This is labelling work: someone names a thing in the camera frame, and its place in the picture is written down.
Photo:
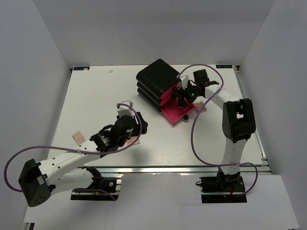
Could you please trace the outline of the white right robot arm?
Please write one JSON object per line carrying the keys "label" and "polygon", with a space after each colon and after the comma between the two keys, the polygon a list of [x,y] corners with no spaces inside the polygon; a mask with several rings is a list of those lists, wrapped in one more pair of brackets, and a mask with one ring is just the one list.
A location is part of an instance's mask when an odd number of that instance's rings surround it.
{"label": "white right robot arm", "polygon": [[209,80],[205,69],[194,72],[194,85],[191,85],[189,77],[180,72],[177,80],[181,82],[183,95],[186,99],[194,99],[202,96],[207,99],[201,109],[208,102],[213,102],[222,112],[222,131],[226,139],[224,156],[220,164],[212,164],[202,160],[195,151],[194,129],[199,115],[196,115],[190,135],[190,143],[194,156],[202,163],[218,167],[219,176],[216,180],[217,187],[222,191],[228,191],[234,185],[234,181],[240,175],[240,162],[243,149],[256,131],[256,122],[253,111],[253,104],[249,98],[240,99],[233,96],[224,89],[224,79],[222,75],[214,69],[221,82]]}

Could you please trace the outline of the pink top drawer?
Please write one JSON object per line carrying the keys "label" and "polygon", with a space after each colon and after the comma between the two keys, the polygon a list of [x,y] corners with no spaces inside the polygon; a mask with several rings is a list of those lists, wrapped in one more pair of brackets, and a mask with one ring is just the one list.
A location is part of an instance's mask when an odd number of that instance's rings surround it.
{"label": "pink top drawer", "polygon": [[174,88],[180,88],[181,87],[181,82],[177,82],[176,84],[174,84],[173,86],[171,86],[169,89],[167,89],[160,97],[161,100],[163,100],[164,98],[166,98],[168,95],[170,95],[173,92]]}

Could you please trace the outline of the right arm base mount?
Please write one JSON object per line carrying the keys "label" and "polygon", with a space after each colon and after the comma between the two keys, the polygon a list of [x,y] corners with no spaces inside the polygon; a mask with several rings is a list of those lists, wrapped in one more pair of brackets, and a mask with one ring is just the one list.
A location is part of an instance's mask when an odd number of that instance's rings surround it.
{"label": "right arm base mount", "polygon": [[221,175],[205,176],[195,183],[201,189],[201,202],[203,204],[235,204],[247,203],[243,178],[225,182]]}

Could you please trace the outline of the black drawer organizer cabinet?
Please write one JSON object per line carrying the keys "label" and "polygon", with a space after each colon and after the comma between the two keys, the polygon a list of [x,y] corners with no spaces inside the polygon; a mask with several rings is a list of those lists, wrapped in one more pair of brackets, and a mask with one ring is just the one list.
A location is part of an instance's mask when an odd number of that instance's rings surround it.
{"label": "black drawer organizer cabinet", "polygon": [[158,59],[136,75],[137,93],[156,111],[161,112],[161,95],[177,83],[179,72]]}

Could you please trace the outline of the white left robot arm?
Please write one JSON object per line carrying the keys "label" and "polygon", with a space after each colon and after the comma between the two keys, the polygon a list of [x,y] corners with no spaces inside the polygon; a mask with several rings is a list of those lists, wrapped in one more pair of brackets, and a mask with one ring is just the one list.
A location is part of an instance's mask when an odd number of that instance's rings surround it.
{"label": "white left robot arm", "polygon": [[94,166],[86,163],[98,160],[123,147],[131,138],[147,132],[148,123],[140,112],[117,116],[113,125],[103,127],[73,152],[51,159],[28,160],[18,179],[29,207],[46,202],[52,195],[68,190],[109,194],[115,192],[115,180],[107,180]]}

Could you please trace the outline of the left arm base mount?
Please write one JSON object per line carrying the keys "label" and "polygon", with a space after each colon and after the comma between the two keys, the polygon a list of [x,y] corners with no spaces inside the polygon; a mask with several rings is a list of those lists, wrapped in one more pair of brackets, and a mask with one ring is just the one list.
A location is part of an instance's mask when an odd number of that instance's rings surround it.
{"label": "left arm base mount", "polygon": [[90,177],[86,185],[72,190],[74,201],[116,201],[121,187],[122,174],[103,173],[99,178]]}

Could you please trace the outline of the pink bottom drawer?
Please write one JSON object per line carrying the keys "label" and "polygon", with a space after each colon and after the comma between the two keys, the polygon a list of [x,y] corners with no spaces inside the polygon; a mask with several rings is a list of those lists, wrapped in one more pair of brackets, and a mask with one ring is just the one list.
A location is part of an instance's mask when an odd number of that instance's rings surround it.
{"label": "pink bottom drawer", "polygon": [[192,113],[195,107],[196,106],[192,103],[188,103],[187,107],[179,107],[178,101],[171,99],[161,106],[161,111],[171,124],[175,125],[177,122],[184,119],[185,115]]}

